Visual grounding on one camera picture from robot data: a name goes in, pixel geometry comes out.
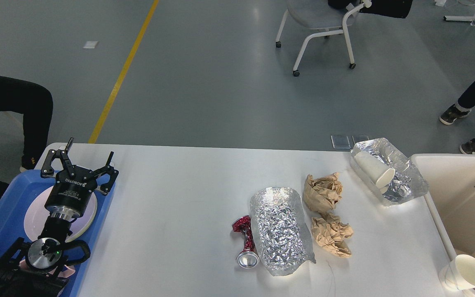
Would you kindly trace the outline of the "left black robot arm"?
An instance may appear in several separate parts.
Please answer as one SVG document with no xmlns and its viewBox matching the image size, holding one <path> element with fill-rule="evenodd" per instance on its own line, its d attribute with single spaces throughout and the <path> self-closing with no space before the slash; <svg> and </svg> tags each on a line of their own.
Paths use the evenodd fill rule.
<svg viewBox="0 0 475 297">
<path fill-rule="evenodd" d="M 113 199 L 119 171 L 96 170 L 48 149 L 0 200 L 0 297 L 74 297 Z"/>
</svg>

